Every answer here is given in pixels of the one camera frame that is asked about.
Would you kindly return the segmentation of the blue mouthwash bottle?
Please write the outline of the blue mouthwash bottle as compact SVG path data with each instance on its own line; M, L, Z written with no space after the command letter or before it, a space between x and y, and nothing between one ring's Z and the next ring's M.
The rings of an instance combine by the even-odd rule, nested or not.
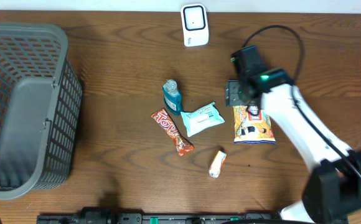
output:
M180 115L183 112L182 95L177 87L175 80L166 80L162 87L164 94L164 102L173 114Z

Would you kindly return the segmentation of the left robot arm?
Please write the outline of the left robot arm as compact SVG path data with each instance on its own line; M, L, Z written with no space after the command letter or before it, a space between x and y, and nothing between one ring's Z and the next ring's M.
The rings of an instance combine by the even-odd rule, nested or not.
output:
M36 224L117 224L117 219L110 210L84 207L74 214L39 215Z

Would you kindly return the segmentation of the red Top chocolate bar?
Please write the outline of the red Top chocolate bar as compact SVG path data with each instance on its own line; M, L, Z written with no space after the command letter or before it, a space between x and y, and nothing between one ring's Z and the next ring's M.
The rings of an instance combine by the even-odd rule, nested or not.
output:
M178 155L183 156L194 150L194 145L184 138L179 132L175 122L167 111L162 108L151 115L151 118L170 136L177 149Z

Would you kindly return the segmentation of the orange snack packet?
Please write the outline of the orange snack packet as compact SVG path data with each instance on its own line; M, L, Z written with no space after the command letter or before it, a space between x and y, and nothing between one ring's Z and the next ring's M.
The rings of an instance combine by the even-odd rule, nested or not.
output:
M218 178L221 170L222 170L222 166L223 163L225 162L225 159L227 157L227 154L224 153L223 151L218 151L216 156L214 157L210 168L209 168L209 175L213 178Z

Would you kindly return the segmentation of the light blue wet wipes pack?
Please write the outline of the light blue wet wipes pack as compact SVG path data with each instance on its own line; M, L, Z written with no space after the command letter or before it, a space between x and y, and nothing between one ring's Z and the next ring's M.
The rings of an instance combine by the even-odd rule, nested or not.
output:
M215 102L207 104L194 112L182 112L181 116L188 137L225 122L216 109Z

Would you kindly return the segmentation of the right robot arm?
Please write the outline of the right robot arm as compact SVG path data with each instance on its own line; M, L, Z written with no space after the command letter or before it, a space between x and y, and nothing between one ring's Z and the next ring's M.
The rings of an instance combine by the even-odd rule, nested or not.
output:
M354 151L319 119L283 69L229 80L225 103L262 109L310 171L301 200L281 209L280 223L341 222L361 209L361 150Z

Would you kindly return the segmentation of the yellow snack bag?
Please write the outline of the yellow snack bag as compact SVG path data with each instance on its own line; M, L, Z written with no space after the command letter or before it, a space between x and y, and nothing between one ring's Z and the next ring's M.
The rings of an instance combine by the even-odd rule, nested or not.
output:
M234 143L274 144L270 117L257 106L234 106Z

